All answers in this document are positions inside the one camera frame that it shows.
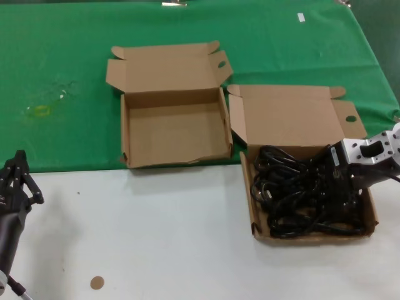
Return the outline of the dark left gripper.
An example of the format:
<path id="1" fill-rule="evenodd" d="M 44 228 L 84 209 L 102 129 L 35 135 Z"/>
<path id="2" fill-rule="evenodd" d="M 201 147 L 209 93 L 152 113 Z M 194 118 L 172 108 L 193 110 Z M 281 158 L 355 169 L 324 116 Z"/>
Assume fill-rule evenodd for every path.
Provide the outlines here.
<path id="1" fill-rule="evenodd" d="M 44 198 L 31 177 L 25 150 L 17 150 L 1 169 L 1 271 L 9 273 L 25 227 L 31 204 L 43 204 Z M 21 188 L 23 184 L 32 193 L 28 198 Z"/>

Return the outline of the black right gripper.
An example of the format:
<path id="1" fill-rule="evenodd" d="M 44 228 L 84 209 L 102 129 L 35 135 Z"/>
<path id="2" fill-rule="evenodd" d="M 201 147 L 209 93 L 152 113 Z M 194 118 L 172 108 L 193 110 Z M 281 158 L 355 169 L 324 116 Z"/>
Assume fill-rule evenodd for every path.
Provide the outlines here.
<path id="1" fill-rule="evenodd" d="M 327 160 L 332 178 L 351 189 L 398 179 L 398 152 L 387 141 L 340 141 L 328 147 Z"/>

